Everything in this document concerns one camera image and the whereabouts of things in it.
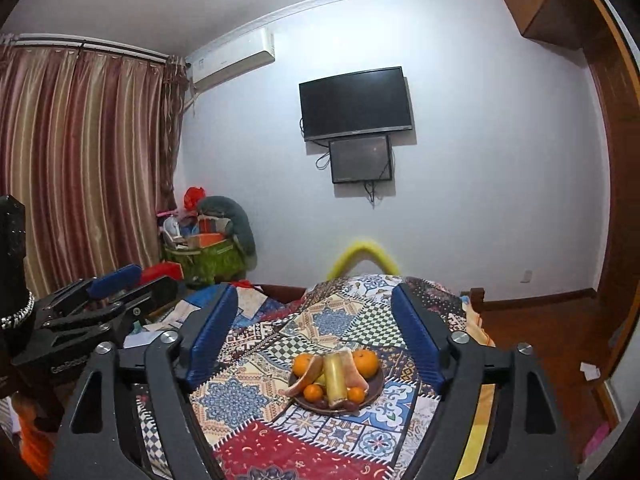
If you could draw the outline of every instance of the orange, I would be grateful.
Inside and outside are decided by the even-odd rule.
[[[296,377],[302,377],[305,374],[306,369],[309,368],[309,363],[311,362],[312,357],[313,356],[311,354],[300,354],[293,359],[291,371]]]
[[[318,402],[318,400],[324,397],[324,391],[319,384],[310,384],[304,389],[302,395],[304,395],[305,399],[309,402]]]
[[[372,378],[380,366],[376,353],[365,349],[353,352],[353,362],[360,375],[365,379]]]
[[[364,390],[359,386],[354,386],[353,388],[349,388],[347,390],[347,399],[351,402],[355,402],[356,404],[361,404],[364,402],[364,398],[366,397]]]

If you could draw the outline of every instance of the patterned bedspread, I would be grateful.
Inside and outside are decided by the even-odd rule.
[[[320,283],[294,314],[231,332],[222,352],[226,367],[191,395],[227,478],[355,480],[404,474],[439,398],[421,382],[391,313],[391,291],[401,282],[451,330],[468,327],[480,342],[491,343],[470,305],[437,283],[378,274]],[[369,348],[380,358],[385,385],[372,405],[324,416],[282,395],[296,355],[344,347]],[[159,443],[156,449],[155,469],[168,475]]]

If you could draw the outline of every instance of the blue gripper pad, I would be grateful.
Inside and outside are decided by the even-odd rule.
[[[142,268],[131,264],[96,278],[86,290],[92,300],[103,300],[116,292],[135,286],[142,277]]]
[[[238,293],[234,286],[223,283],[206,290],[207,294],[196,293],[202,308],[192,312],[180,329],[183,336],[180,366],[186,369],[184,378],[192,390],[213,375],[218,354],[238,311]],[[204,296],[207,304],[203,306]]]
[[[411,294],[405,283],[395,286],[391,293],[391,312],[421,380],[440,394],[450,379],[448,327],[439,314],[427,310],[420,299]]]

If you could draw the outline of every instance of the wooden floor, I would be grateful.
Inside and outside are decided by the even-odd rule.
[[[542,366],[556,388],[560,410],[570,432],[576,462],[595,430],[606,419],[593,394],[593,383],[584,379],[580,362],[602,369],[609,355],[603,313],[589,298],[482,312],[482,327],[496,346],[511,348],[521,341],[533,345]]]

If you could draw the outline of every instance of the black tv screen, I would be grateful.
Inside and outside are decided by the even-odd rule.
[[[388,135],[330,140],[329,152],[334,184],[391,180]]]
[[[300,83],[305,140],[411,129],[402,67]]]

